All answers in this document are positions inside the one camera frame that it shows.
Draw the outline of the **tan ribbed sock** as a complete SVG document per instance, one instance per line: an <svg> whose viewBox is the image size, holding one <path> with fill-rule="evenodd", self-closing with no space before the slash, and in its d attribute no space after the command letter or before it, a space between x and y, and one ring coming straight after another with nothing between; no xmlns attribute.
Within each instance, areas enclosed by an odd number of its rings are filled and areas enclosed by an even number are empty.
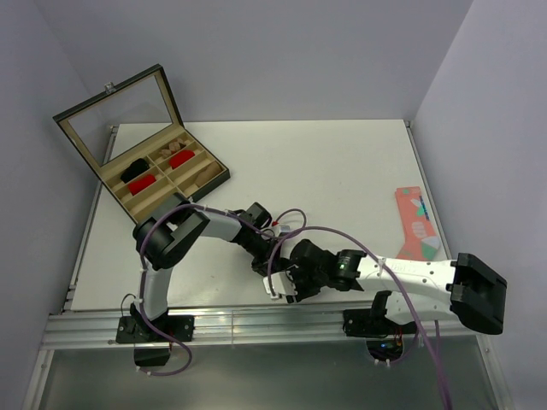
<svg viewBox="0 0 547 410"><path fill-rule="evenodd" d="M197 175L194 184L196 187L201 188L221 172L221 166L217 162L211 162Z"/></svg>

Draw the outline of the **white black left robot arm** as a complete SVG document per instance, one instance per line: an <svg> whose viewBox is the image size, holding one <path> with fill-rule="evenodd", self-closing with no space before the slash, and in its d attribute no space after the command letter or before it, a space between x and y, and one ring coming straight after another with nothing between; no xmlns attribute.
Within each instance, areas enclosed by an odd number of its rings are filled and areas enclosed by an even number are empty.
<svg viewBox="0 0 547 410"><path fill-rule="evenodd" d="M264 275L276 244L273 234L262 231L268 218L268 211L258 203L236 213L207 208L173 194L139 222L132 232L141 262L134 302L139 316L136 332L147 341L163 337L172 271L201 237L238 245L253 257L252 269Z"/></svg>

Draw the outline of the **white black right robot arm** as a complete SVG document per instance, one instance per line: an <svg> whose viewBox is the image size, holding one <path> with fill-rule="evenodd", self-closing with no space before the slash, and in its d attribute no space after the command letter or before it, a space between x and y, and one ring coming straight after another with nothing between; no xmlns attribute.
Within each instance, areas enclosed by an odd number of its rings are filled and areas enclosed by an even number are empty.
<svg viewBox="0 0 547 410"><path fill-rule="evenodd" d="M452 261L375 260L356 249L333 254L304 239L292 250L287 270L273 274L265 287L289 303L324 288L372 292L371 307L344 314L350 336L412 334L418 321L455 319L481 334L503 332L507 282L469 253Z"/></svg>

